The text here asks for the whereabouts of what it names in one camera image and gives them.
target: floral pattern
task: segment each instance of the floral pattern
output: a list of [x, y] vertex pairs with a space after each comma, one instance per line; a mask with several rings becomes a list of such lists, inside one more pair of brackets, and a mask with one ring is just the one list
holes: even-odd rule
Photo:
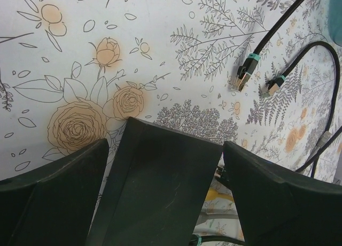
[[[218, 144], [231, 140], [292, 170], [301, 166], [327, 123], [329, 53], [312, 49], [271, 98], [261, 93], [302, 47], [329, 41], [329, 0], [306, 0], [266, 44], [243, 92], [230, 89], [237, 67], [295, 1], [1, 0], [11, 26], [0, 35], [0, 179], [99, 138], [110, 144], [107, 177], [130, 116]], [[341, 98], [331, 132], [342, 125]], [[340, 141], [321, 156], [315, 178], [333, 180]], [[212, 187], [231, 194], [216, 181]], [[236, 211], [223, 199], [203, 209]], [[236, 220], [196, 229], [243, 238]]]

